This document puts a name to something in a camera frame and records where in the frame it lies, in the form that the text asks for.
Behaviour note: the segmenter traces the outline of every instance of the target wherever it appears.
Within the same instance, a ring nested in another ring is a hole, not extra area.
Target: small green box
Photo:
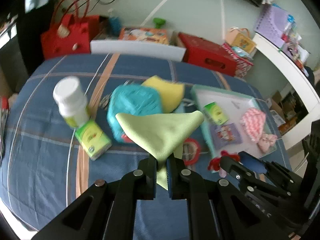
[[[223,125],[229,118],[225,115],[223,110],[216,102],[204,106],[207,116],[217,125]]]
[[[110,138],[93,120],[89,120],[84,126],[77,129],[75,136],[93,161],[112,145]]]

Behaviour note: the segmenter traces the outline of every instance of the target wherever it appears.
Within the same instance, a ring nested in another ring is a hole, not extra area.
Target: tray
[[[250,155],[259,159],[270,154],[271,152],[274,152],[277,149],[276,145],[274,145],[269,148],[269,151],[267,153],[263,153],[259,149],[258,145],[250,140],[243,126],[239,122],[242,115],[249,108],[254,107],[261,110],[254,97],[225,89],[202,85],[194,85],[191,89],[191,95],[200,111],[203,111],[203,107],[205,105],[212,102],[217,102],[217,104],[223,109],[224,113],[229,117],[229,120],[226,122],[226,124],[235,123],[236,128],[241,135],[243,141],[241,144],[231,144],[220,149],[215,149],[209,131],[209,121],[207,120],[207,118],[205,118],[204,122],[201,125],[201,130],[202,134],[204,135],[204,139],[210,149],[212,158],[220,157],[220,152],[222,150],[226,150],[229,153],[246,151]],[[265,123],[263,130],[267,134],[272,133],[267,123]]]

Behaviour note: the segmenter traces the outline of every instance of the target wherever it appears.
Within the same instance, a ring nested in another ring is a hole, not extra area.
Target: light green wall
[[[98,4],[92,13],[103,15],[107,14],[109,8],[114,8],[124,25],[140,25],[161,1],[116,0],[108,6]],[[302,36],[302,44],[311,52],[308,65],[314,68],[319,61],[320,30],[312,16],[300,0],[275,0],[275,2],[295,17]],[[92,0],[90,8],[94,4],[95,0]],[[194,34],[221,44],[222,30],[227,30],[229,27],[246,27],[253,36],[253,28],[259,13],[260,8],[245,0],[168,0],[154,17],[166,19],[166,28],[169,30]],[[152,27],[152,21],[148,21],[145,26]],[[287,84],[286,78],[261,53],[257,53],[254,63],[255,66],[250,70],[246,80],[257,87],[263,97],[273,95]]]

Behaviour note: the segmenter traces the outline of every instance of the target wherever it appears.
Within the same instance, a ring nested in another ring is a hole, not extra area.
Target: bed
[[[56,83],[69,75],[79,77],[91,106],[96,108],[96,122],[110,138],[112,133],[106,112],[97,107],[100,98],[127,80],[142,83],[153,75],[183,82],[185,98],[191,99],[190,89],[194,84],[253,96],[267,114],[271,131],[280,138],[259,91],[239,79],[186,63],[122,54],[81,54],[47,60],[28,79],[11,108],[0,170],[0,198],[30,230],[43,228],[96,179],[106,182],[121,179],[135,170],[141,159],[148,157],[142,148],[115,140],[94,162],[83,155],[73,130],[60,116],[52,98]],[[186,107],[186,112],[194,110],[194,106]],[[200,128],[191,138],[200,143],[202,154],[190,168],[205,179],[217,180],[218,174],[207,170],[210,154]],[[263,158],[290,169],[281,139],[277,140],[276,148]],[[157,185],[154,201],[137,203],[134,239],[188,239],[186,202],[169,200],[168,192]]]

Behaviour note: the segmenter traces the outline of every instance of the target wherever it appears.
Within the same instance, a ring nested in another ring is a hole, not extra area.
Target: green cloth
[[[165,189],[168,189],[167,158],[171,153],[176,158],[182,158],[183,142],[204,120],[200,111],[145,116],[119,113],[116,118],[125,134],[157,159],[157,183]]]

